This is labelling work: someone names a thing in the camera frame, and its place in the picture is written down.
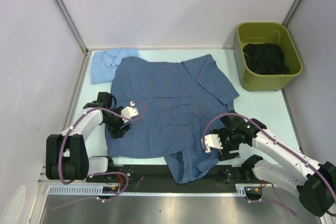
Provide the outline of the blue checkered long sleeve shirt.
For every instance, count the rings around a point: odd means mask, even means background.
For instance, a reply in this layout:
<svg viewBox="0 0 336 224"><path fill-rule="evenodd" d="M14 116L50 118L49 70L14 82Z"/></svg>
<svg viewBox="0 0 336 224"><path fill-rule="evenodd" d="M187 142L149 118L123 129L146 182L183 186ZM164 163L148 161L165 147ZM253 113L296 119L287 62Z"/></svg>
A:
<svg viewBox="0 0 336 224"><path fill-rule="evenodd" d="M122 138L105 133L111 157L163 157L174 180L185 184L204 177L218 163L201 138L216 117L234 108L239 96L211 55L178 63L122 59L111 93L121 106L139 100L143 118L132 122Z"/></svg>

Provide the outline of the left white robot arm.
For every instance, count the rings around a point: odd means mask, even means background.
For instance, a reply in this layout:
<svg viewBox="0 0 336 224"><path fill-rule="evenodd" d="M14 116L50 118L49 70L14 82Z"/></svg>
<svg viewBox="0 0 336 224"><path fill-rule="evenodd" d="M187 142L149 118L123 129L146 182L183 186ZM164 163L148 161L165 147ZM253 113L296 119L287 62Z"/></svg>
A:
<svg viewBox="0 0 336 224"><path fill-rule="evenodd" d="M80 118L59 134L46 140L46 176L50 180L84 180L98 174L105 182L115 178L113 160L107 156L88 155L86 140L99 125L104 124L113 138L121 138L131 129L129 119L139 115L134 102L125 107L116 105L116 98L108 92L99 92L97 99L85 104Z"/></svg>

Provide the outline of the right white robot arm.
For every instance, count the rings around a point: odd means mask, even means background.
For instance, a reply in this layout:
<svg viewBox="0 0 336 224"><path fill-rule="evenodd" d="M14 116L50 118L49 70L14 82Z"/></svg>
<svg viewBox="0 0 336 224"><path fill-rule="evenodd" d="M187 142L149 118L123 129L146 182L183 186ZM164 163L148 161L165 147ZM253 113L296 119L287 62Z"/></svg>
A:
<svg viewBox="0 0 336 224"><path fill-rule="evenodd" d="M242 164L243 179L270 182L296 196L311 214L335 217L335 165L321 163L296 151L257 119L249 119L235 111L216 117L224 127L203 133L202 146L206 153L218 150L221 161L236 158L241 144L247 144L276 161L268 162L252 155Z"/></svg>

